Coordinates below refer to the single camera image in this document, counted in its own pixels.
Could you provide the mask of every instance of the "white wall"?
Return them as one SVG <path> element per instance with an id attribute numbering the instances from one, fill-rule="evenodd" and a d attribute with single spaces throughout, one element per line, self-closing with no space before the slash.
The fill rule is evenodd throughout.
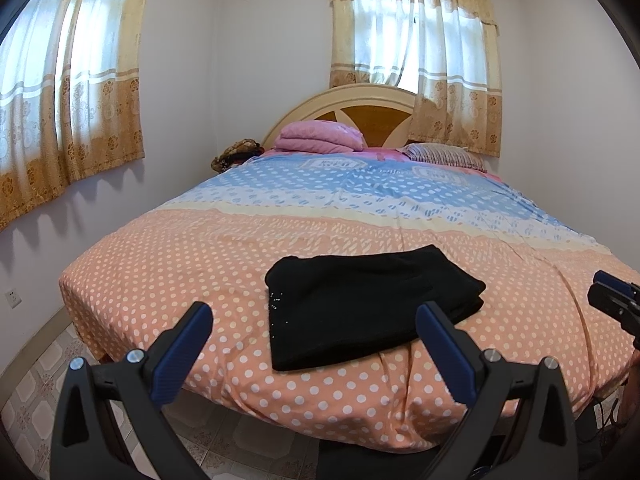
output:
<path id="1" fill-rule="evenodd" d="M 502 69 L 502 146 L 500 159 L 487 157 L 492 170 L 510 186 L 530 193 L 531 73 L 529 31 L 523 0 L 492 0 L 498 23 Z"/>
<path id="2" fill-rule="evenodd" d="M 58 277 L 68 264 L 212 175 L 218 7 L 218 0 L 148 0 L 140 52 L 146 159 L 71 186 L 0 233 L 0 370 L 62 306 Z M 22 297 L 15 310 L 4 301 L 11 287 Z"/>
<path id="3" fill-rule="evenodd" d="M 640 70 L 596 0 L 524 0 L 530 196 L 640 270 Z"/>
<path id="4" fill-rule="evenodd" d="M 492 168 L 527 191 L 529 66 L 522 0 L 493 0 L 504 85 L 503 155 Z M 329 0 L 223 0 L 219 56 L 220 148 L 262 139 L 293 107 L 326 90 L 332 50 Z"/>
<path id="5" fill-rule="evenodd" d="M 223 0 L 222 30 L 221 144 L 262 140 L 285 113 L 328 88 L 329 0 Z"/>

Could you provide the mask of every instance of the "striped pillow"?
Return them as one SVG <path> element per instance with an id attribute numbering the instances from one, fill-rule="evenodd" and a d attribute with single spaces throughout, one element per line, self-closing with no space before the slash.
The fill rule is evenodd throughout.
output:
<path id="1" fill-rule="evenodd" d="M 479 156 L 469 153 L 465 148 L 437 144 L 436 142 L 416 142 L 404 148 L 398 148 L 414 162 L 428 162 L 453 166 L 454 168 L 468 168 L 486 173 L 484 162 Z"/>

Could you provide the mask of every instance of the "metal screw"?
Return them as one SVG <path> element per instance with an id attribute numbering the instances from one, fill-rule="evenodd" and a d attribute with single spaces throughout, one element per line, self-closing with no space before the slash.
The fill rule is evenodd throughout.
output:
<path id="1" fill-rule="evenodd" d="M 549 368 L 549 370 L 555 370 L 559 367 L 559 364 L 558 361 L 556 361 L 552 357 L 545 357 L 545 366 Z"/>
<path id="2" fill-rule="evenodd" d="M 71 359 L 71 362 L 69 363 L 69 368 L 71 368 L 72 370 L 79 370 L 83 366 L 84 366 L 84 359 L 82 359 L 81 357 L 75 357 Z"/>
<path id="3" fill-rule="evenodd" d="M 489 348 L 488 350 L 484 351 L 484 358 L 490 363 L 497 363 L 500 359 L 502 359 L 502 356 L 500 355 L 500 352 L 498 352 L 495 348 Z"/>
<path id="4" fill-rule="evenodd" d="M 130 363 L 139 363 L 145 358 L 145 353 L 142 350 L 132 350 L 127 354 L 127 361 Z"/>

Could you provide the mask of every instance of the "pink polka dot fabric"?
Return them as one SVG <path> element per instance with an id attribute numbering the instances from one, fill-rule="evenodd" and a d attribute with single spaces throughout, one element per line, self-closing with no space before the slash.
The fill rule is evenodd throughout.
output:
<path id="1" fill-rule="evenodd" d="M 317 438 L 397 452 L 441 442 L 462 418 L 417 341 L 327 368 L 271 368 L 264 276 L 283 256 L 375 254 L 438 246 L 487 284 L 460 323 L 481 349 L 561 363 L 578 412 L 633 364 L 630 336 L 588 305 L 594 273 L 640 276 L 611 254 L 540 250 L 495 237 L 378 227 L 357 221 L 160 209 L 107 236 L 62 275 L 65 305 L 96 357 L 149 348 L 193 301 L 214 329 L 186 387 L 240 412 Z M 514 403 L 505 408 L 513 414 Z"/>

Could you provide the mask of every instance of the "folded black cloth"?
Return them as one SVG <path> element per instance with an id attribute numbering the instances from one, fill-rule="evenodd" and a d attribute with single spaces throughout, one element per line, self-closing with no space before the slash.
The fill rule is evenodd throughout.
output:
<path id="1" fill-rule="evenodd" d="M 435 246 L 365 256 L 287 256 L 265 277 L 274 370 L 341 363 L 418 337 L 415 313 L 436 301 L 453 323 L 482 307 L 486 285 Z"/>

